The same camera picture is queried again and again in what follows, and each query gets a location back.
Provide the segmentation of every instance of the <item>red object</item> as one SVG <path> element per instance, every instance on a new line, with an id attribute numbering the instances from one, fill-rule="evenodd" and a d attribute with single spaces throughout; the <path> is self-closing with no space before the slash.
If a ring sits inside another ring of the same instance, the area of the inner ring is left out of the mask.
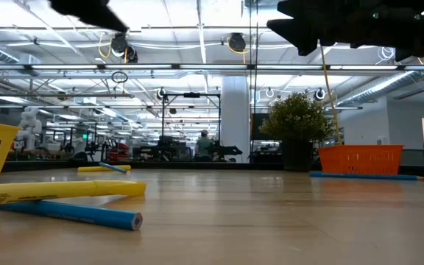
<path id="1" fill-rule="evenodd" d="M 125 144 L 118 144 L 117 148 L 112 148 L 107 153 L 107 159 L 117 161 L 119 158 L 129 158 L 129 147 Z"/>
<path id="2" fill-rule="evenodd" d="M 324 173 L 398 174 L 403 145 L 341 145 L 318 149 Z"/>

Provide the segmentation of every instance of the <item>wooden floor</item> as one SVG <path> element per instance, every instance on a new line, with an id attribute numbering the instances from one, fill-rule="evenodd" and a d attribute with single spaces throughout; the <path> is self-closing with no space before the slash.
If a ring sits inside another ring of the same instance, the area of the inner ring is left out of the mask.
<path id="1" fill-rule="evenodd" d="M 145 198 L 59 199 L 144 215 L 139 232 L 0 211 L 0 264 L 424 265 L 424 182 L 287 172 L 73 169 L 0 183 L 147 182 Z"/>

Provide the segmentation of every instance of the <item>potted plant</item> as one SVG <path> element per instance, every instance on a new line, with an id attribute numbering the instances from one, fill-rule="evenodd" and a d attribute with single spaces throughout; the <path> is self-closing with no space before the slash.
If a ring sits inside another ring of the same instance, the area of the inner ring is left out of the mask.
<path id="1" fill-rule="evenodd" d="M 304 93 L 278 99 L 269 109 L 260 131 L 281 141 L 284 169 L 309 171 L 312 141 L 322 141 L 334 133 L 333 120 L 323 113 L 322 105 Z"/>

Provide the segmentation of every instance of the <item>white column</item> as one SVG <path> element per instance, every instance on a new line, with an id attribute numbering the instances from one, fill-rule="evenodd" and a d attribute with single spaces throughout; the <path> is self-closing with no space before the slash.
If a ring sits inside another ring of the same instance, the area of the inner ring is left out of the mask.
<path id="1" fill-rule="evenodd" d="M 230 156 L 237 163 L 249 163 L 250 154 L 250 95 L 246 77 L 222 78 L 222 127 L 224 146 L 237 146 L 243 155 Z"/>

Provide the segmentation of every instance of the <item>plant pot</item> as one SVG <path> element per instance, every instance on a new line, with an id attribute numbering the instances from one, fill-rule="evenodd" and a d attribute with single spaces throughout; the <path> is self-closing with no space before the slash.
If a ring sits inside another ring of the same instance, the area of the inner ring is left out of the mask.
<path id="1" fill-rule="evenodd" d="M 308 172 L 312 162 L 313 144 L 308 141 L 283 141 L 282 153 L 284 170 Z"/>

